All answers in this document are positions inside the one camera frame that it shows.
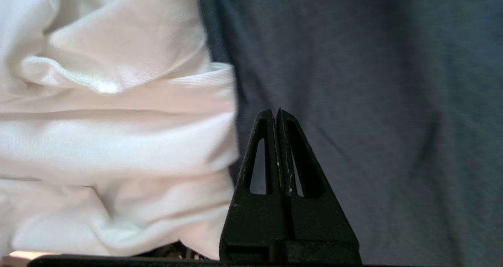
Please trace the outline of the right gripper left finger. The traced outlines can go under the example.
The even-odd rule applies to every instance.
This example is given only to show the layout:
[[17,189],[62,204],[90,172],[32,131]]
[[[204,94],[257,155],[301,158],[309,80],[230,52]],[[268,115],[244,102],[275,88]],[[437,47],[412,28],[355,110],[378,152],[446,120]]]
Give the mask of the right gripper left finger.
[[[261,140],[265,155],[266,192],[263,195],[250,190]],[[285,238],[277,145],[274,115],[271,110],[262,111],[254,120],[220,238],[222,261],[270,262],[271,249]]]

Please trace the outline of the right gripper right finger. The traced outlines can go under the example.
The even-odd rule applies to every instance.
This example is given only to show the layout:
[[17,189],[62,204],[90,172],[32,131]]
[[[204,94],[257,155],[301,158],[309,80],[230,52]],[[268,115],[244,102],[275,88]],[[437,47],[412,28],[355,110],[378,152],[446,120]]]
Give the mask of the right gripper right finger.
[[278,261],[360,265],[359,242],[298,120],[279,109],[276,128],[286,236]]

